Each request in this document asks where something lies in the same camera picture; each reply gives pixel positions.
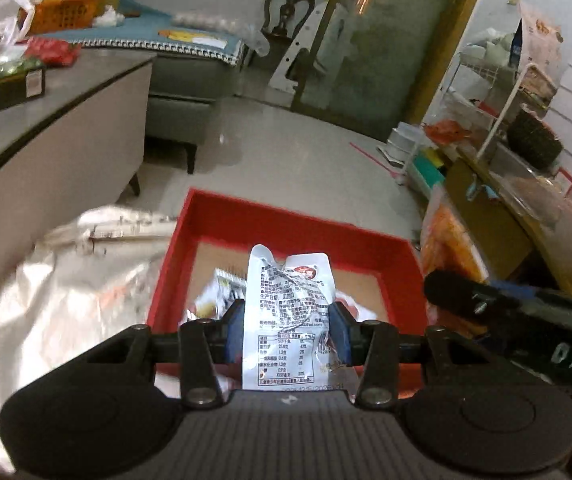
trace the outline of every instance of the nutrition facts table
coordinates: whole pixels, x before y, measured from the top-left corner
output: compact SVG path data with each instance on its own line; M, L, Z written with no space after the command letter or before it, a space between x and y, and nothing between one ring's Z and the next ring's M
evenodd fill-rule
M257 337L258 386L315 382L313 333L279 333Z

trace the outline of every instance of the red bag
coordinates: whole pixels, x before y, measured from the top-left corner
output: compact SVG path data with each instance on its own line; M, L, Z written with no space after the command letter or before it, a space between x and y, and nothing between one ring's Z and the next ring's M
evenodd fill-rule
M33 36L28 40L24 56L36 57L46 66L71 66L81 49L81 45L72 45L67 41Z

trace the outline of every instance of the dark brown basket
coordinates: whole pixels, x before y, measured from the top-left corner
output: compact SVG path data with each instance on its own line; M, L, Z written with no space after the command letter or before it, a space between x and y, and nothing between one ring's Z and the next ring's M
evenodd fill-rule
M508 146L536 170L545 171L564 149L545 123L522 108L506 132Z

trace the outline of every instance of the metal bolt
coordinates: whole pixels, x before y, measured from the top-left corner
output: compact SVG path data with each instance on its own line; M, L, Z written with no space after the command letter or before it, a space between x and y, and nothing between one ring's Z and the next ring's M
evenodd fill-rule
M477 303L477 306L475 307L475 314L477 314L478 316L479 314L483 314L487 306L488 303L486 303L485 301L480 301L479 303Z
M217 393L212 388L193 388L186 395L188 402L197 404L198 406L210 404L215 399L217 399Z
M364 390L360 397L362 402L368 406L382 406L393 400L393 394L390 391L377 386Z

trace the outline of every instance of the orange plastic basket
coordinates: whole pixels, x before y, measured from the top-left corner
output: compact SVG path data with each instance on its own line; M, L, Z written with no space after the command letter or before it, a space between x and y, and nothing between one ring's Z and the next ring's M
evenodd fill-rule
M90 27L99 0L62 0L35 6L30 34Z

